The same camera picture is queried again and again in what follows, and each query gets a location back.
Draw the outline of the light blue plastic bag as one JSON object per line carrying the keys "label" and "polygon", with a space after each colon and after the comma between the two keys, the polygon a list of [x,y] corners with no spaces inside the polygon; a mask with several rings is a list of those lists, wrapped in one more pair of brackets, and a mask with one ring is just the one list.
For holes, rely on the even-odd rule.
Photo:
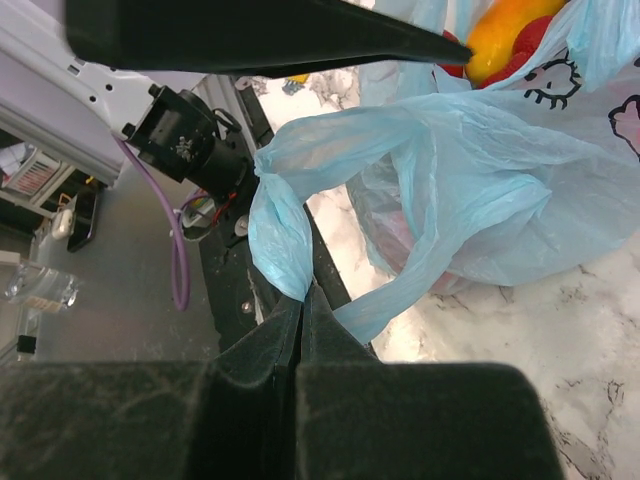
{"label": "light blue plastic bag", "polygon": [[639,228],[639,5],[571,1],[507,79],[473,89],[397,65],[370,106],[282,126],[255,157],[305,205],[390,166],[413,237],[389,283],[336,311],[361,342],[444,275],[515,286],[595,259]]}

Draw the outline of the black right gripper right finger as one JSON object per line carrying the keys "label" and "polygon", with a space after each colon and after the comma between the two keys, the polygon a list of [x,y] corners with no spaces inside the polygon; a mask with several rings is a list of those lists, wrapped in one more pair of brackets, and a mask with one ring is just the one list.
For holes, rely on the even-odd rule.
{"label": "black right gripper right finger", "polygon": [[296,369],[300,479],[560,479],[538,394],[500,363],[372,356],[313,286]]}

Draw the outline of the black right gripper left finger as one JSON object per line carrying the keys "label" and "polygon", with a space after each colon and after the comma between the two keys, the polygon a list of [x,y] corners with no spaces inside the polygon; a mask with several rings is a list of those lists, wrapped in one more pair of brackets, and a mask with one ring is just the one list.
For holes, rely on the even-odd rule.
{"label": "black right gripper left finger", "polygon": [[1,371],[5,479],[291,479],[299,302],[211,361]]}

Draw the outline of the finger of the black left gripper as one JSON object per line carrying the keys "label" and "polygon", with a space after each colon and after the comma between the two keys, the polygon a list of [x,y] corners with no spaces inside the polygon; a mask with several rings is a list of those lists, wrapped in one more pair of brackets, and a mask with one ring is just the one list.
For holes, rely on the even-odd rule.
{"label": "finger of the black left gripper", "polygon": [[472,57],[437,33],[345,1],[77,0],[64,4],[64,29],[80,59],[141,71],[282,78]]}

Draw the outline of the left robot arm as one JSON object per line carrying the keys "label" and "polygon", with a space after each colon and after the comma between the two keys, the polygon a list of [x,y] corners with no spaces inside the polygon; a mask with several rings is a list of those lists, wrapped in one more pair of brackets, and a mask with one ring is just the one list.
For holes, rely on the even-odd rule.
{"label": "left robot arm", "polygon": [[471,50],[345,1],[66,1],[56,21],[1,5],[4,54],[93,112],[125,152],[215,201],[256,191],[240,126],[153,71],[281,78],[385,60],[463,65]]}

